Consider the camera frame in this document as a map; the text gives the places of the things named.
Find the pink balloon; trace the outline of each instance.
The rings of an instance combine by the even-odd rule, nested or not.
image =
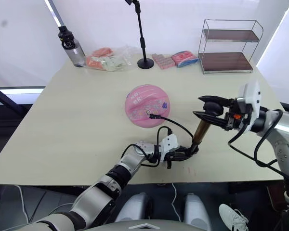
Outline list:
[[[150,119],[150,114],[167,117],[170,112],[168,95],[161,88],[145,84],[134,88],[126,97],[125,112],[132,123],[142,128],[153,128],[163,119]]]

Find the round base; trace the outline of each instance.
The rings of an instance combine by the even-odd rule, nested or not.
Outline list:
[[[146,59],[146,62],[144,61],[144,59],[138,60],[137,64],[141,69],[150,69],[154,66],[153,60],[148,58]]]

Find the black cable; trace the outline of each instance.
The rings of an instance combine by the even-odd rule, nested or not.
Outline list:
[[[129,146],[126,147],[126,149],[125,149],[125,150],[123,151],[123,153],[122,153],[121,159],[122,159],[122,157],[125,155],[126,151],[127,151],[130,147],[132,147],[132,146],[138,148],[138,149],[144,154],[146,160],[149,161],[149,157],[148,157],[148,155],[144,152],[144,150],[143,150],[141,147],[139,147],[137,144],[134,144],[134,143],[131,143]],[[145,166],[145,167],[157,167],[158,165],[159,165],[159,159],[158,159],[158,163],[157,163],[156,165],[141,164],[141,166]]]
[[[237,149],[236,147],[234,147],[234,146],[231,145],[231,143],[233,143],[235,140],[237,140],[237,139],[243,134],[243,132],[245,131],[245,129],[246,129],[247,126],[248,126],[247,124],[244,124],[243,127],[240,129],[240,131],[237,133],[237,135],[235,135],[230,141],[228,141],[228,145],[229,145],[229,147],[232,148],[233,150],[237,151],[238,153],[240,153],[240,154],[244,155],[245,157],[247,157],[247,158],[249,158],[249,159],[251,159],[251,160],[253,160],[253,161],[256,162],[256,159],[255,159],[255,158],[251,157],[250,155],[247,155],[246,153],[242,152],[241,150],[239,150],[239,149]],[[269,162],[268,164],[266,164],[266,163],[264,163],[264,162],[262,162],[262,161],[260,161],[260,160],[257,160],[257,161],[258,161],[261,165],[263,165],[263,167],[267,167],[268,169],[270,169],[270,170],[278,173],[279,175],[281,175],[281,176],[283,176],[283,177],[285,177],[285,178],[287,178],[287,179],[289,180],[289,176],[288,176],[287,174],[285,174],[285,173],[283,173],[283,172],[281,172],[281,171],[279,171],[279,170],[277,170],[276,168],[274,168],[274,167],[271,166],[271,164],[272,164],[273,162],[275,163],[275,160]]]
[[[169,122],[171,122],[171,123],[179,126],[180,128],[182,128],[182,129],[183,129],[184,131],[186,131],[186,132],[188,133],[188,135],[190,135],[192,138],[194,137],[193,134],[192,134],[189,130],[187,130],[183,125],[181,125],[181,124],[179,124],[179,123],[177,123],[177,122],[175,122],[175,121],[173,121],[173,120],[171,120],[171,119],[162,117],[162,116],[160,116],[160,115],[155,115],[155,114],[150,114],[150,119],[164,119],[164,120],[167,120],[167,121],[169,121]]]
[[[275,111],[278,111],[278,116],[276,118],[276,120],[272,123],[272,125],[270,126],[270,128],[266,131],[266,133],[262,136],[262,138],[260,139],[260,141],[258,142],[258,144],[256,145],[255,151],[254,151],[254,159],[256,161],[256,164],[260,167],[266,167],[264,165],[262,165],[260,163],[260,161],[257,158],[257,153],[258,150],[260,148],[260,146],[262,145],[262,143],[264,142],[264,140],[271,134],[271,132],[274,130],[275,126],[279,123],[281,117],[283,116],[283,111],[280,109],[277,109]]]
[[[30,219],[29,219],[29,223],[31,223],[31,222],[32,222],[32,220],[33,220],[33,217],[34,217],[34,215],[35,215],[35,213],[36,213],[36,211],[37,211],[37,209],[38,209],[38,207],[39,207],[40,203],[42,202],[42,200],[43,200],[43,198],[44,198],[45,194],[46,194],[46,191],[43,193],[43,195],[42,195],[42,197],[40,198],[40,200],[39,200],[39,202],[38,202],[37,206],[35,207],[35,209],[34,209],[34,211],[33,211],[33,213],[32,213],[32,216],[31,216],[31,217],[30,217]]]
[[[163,128],[167,128],[168,129],[168,135],[172,134],[172,130],[167,127],[167,126],[161,126],[159,129],[158,129],[158,134],[157,134],[157,141],[156,141],[156,145],[158,146],[159,144],[159,131],[161,131]]]
[[[157,133],[157,140],[156,140],[156,146],[157,146],[157,152],[158,152],[158,163],[154,166],[154,167],[157,167],[160,163],[160,154],[159,154],[159,132],[163,129],[163,128],[167,128],[167,135],[171,135],[172,134],[172,130],[171,128],[167,127],[167,126],[161,126],[159,129],[158,129],[158,133]]]

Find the table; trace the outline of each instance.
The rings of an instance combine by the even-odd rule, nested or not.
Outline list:
[[[192,111],[202,111],[199,96],[234,98],[241,85],[259,81],[262,105],[282,108],[258,69],[253,73],[203,75],[199,64],[183,68],[149,70],[134,66],[129,71],[106,72],[76,68],[67,61],[39,96],[0,153],[0,184],[90,185],[115,165],[125,149],[139,140],[155,143],[158,128],[140,128],[124,111],[127,94],[136,86],[154,84],[167,92],[169,118],[195,132],[200,120]],[[183,146],[190,137],[181,128],[164,122]],[[227,142],[237,131],[211,126],[197,155],[173,162],[172,169],[141,167],[130,183],[277,180],[281,177],[258,167],[236,153]],[[244,134],[234,145],[253,154],[260,138]],[[275,158],[266,141],[259,158]]]

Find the white shoe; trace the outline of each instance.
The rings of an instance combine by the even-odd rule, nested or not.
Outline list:
[[[247,224],[249,220],[242,215],[242,213],[235,209],[233,210],[229,206],[225,204],[221,204],[219,207],[220,216],[227,226],[227,228],[231,231],[248,231]]]

